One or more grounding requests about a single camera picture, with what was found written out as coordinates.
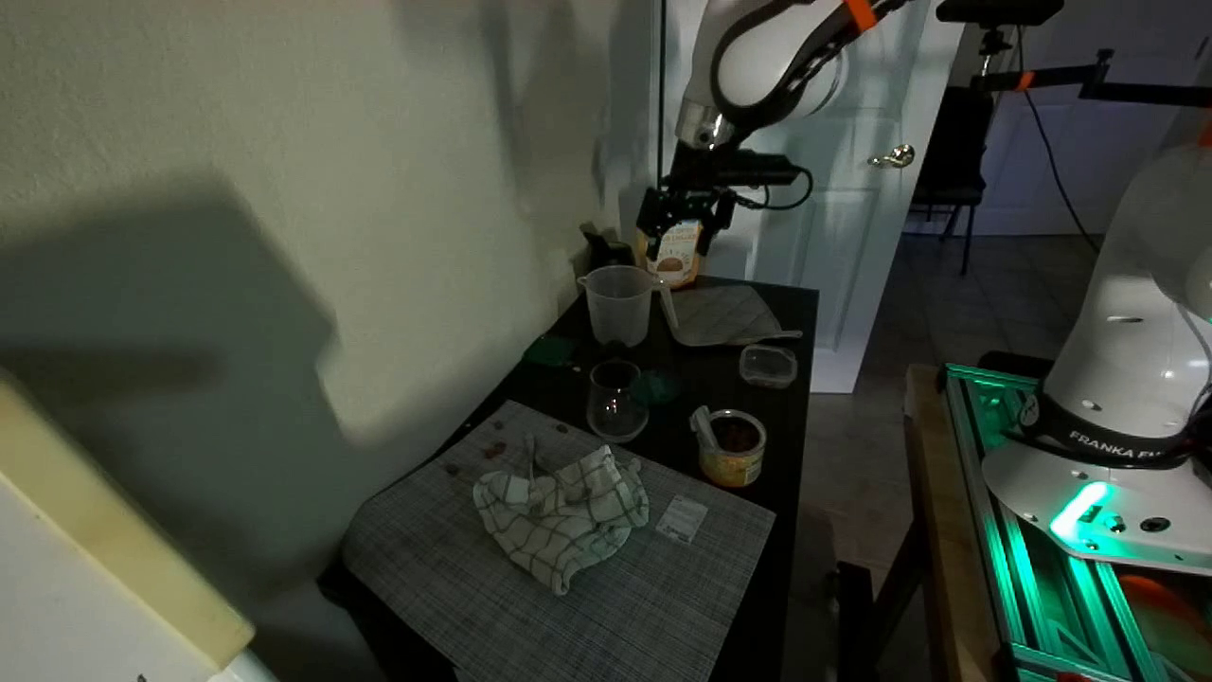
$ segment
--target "cup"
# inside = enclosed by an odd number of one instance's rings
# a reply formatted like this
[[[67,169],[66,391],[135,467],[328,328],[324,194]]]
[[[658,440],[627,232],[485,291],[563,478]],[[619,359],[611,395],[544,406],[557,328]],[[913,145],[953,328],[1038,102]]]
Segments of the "cup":
[[[696,406],[689,430],[696,434],[696,467],[711,483],[745,488],[762,478],[765,424],[755,414]]]
[[[627,444],[648,424],[643,370],[627,359],[589,366],[588,428],[605,444]]]
[[[602,265],[588,274],[584,296],[598,344],[637,348],[648,338],[651,274],[637,265]]]

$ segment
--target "wall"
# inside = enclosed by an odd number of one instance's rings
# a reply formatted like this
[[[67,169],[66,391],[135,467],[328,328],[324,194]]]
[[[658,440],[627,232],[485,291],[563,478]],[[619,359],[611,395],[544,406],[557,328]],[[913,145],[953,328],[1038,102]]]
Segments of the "wall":
[[[1028,65],[1091,65],[1112,48],[1112,82],[1212,82],[1212,5],[1204,0],[1068,0],[1047,26],[1028,31]],[[951,82],[969,82],[980,31],[967,31]],[[1107,232],[1134,169],[1150,159],[1183,111],[1086,102],[1074,88],[1034,92],[1041,123],[1055,147],[1062,178],[1091,232]],[[983,150],[980,234],[1074,234],[1054,184],[1041,137],[1019,94],[1004,94]]]
[[[0,362],[257,628],[572,298],[643,159],[643,0],[0,5]]]

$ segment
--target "green light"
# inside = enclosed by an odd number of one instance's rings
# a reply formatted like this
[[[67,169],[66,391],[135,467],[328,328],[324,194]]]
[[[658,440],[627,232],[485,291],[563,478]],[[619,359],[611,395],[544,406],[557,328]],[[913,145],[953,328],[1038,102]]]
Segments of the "green light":
[[[1074,524],[1107,497],[1107,481],[1091,481],[1083,491],[1074,491],[1064,512],[1049,524],[1055,538],[1072,543]]]

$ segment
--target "floor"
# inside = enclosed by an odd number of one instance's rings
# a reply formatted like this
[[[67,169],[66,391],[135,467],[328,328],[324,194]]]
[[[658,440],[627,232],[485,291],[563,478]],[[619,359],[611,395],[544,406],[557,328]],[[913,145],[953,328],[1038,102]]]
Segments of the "floor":
[[[973,239],[957,275],[957,251],[906,232],[855,395],[810,402],[785,682],[832,676],[832,565],[870,567],[879,589],[910,527],[906,366],[973,362],[988,348],[1055,354],[1096,262],[1079,239]],[[882,682],[929,676],[919,632],[918,602]]]

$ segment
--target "crumpled towel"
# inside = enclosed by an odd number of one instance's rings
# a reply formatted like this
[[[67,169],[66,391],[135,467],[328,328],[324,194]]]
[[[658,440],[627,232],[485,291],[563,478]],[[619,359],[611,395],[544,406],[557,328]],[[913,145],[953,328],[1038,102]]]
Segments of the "crumpled towel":
[[[473,502],[497,545],[539,582],[569,594],[574,570],[611,560],[648,524],[639,462],[619,467],[611,448],[549,478],[494,469],[473,483]]]

